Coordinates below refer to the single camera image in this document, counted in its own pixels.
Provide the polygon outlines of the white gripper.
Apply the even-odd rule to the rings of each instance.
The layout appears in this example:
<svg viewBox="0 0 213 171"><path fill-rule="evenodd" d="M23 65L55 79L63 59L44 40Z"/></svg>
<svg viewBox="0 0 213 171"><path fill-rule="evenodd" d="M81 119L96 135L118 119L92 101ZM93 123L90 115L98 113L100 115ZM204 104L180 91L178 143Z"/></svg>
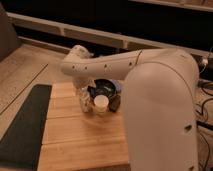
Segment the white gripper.
<svg viewBox="0 0 213 171"><path fill-rule="evenodd" d="M93 110L93 99L86 90L82 89L88 86L93 86L93 79L89 77L73 77L72 82L76 89L76 93L79 94L81 109L86 112L91 112Z"/></svg>

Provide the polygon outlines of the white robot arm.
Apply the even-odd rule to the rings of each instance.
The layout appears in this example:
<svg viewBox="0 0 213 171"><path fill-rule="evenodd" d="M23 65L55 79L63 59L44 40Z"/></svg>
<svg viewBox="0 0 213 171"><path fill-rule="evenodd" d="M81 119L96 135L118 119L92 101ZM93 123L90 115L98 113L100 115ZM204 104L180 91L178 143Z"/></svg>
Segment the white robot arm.
<svg viewBox="0 0 213 171"><path fill-rule="evenodd" d="M177 48L88 59L75 46L61 70L73 77L123 82L121 110L132 171L198 171L195 92L199 69Z"/></svg>

